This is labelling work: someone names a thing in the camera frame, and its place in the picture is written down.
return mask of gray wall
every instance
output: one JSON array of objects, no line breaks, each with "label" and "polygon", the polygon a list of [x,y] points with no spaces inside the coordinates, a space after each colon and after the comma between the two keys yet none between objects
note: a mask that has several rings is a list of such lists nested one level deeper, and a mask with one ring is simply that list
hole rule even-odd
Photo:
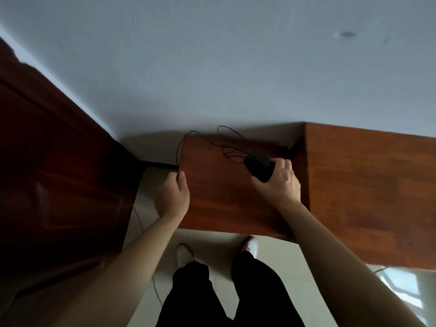
[{"label": "gray wall", "polygon": [[[144,159],[190,129],[436,136],[436,0],[0,0],[0,24]],[[341,37],[353,32],[355,37]]]}]

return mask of wooden door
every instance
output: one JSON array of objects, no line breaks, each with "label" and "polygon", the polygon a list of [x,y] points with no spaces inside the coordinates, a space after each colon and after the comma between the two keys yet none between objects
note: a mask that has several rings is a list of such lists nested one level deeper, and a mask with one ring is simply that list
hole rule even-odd
[{"label": "wooden door", "polygon": [[[23,297],[71,285],[121,250],[141,166],[1,40],[0,108],[0,324],[44,325],[56,310]],[[68,298],[57,288],[50,306]]]}]

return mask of black pants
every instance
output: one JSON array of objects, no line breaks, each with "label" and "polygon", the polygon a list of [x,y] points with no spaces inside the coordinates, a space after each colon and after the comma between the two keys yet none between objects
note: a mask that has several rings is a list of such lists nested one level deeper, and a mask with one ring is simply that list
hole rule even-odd
[{"label": "black pants", "polygon": [[304,326],[280,277],[247,251],[232,263],[239,297],[235,319],[224,312],[209,280],[209,269],[192,262],[178,269],[157,326]]}]

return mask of floor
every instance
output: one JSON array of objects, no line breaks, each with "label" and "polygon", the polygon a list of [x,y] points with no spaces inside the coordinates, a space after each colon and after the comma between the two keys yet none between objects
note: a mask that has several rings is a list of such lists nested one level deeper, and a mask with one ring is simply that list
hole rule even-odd
[{"label": "floor", "polygon": [[[142,178],[134,207],[142,225],[147,228],[157,218],[153,199],[168,170],[148,168]],[[132,212],[124,247],[141,233],[135,211]],[[246,235],[211,231],[178,229],[154,274],[157,293],[162,301],[171,290],[172,274],[176,270],[174,248],[187,243],[196,258],[209,266],[210,280],[227,316],[235,316],[238,297],[230,280],[230,262],[240,249]],[[258,259],[273,268],[283,280],[288,293],[307,327],[336,326],[298,245],[274,238],[259,236]],[[373,271],[383,266],[368,265]],[[420,319],[436,327],[436,272],[388,268],[377,272],[380,279],[406,302]],[[150,282],[128,327],[155,326],[161,304]]]}]

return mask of shoe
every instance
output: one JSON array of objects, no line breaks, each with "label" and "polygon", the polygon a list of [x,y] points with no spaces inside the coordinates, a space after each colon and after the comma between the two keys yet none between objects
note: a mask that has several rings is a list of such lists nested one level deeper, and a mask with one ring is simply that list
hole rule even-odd
[{"label": "shoe", "polygon": [[182,268],[186,264],[191,262],[195,262],[195,257],[193,256],[193,252],[187,244],[180,243],[176,247],[176,263],[177,268]]},{"label": "shoe", "polygon": [[245,242],[242,251],[248,251],[257,258],[257,253],[259,252],[259,241],[254,236],[250,236]]}]

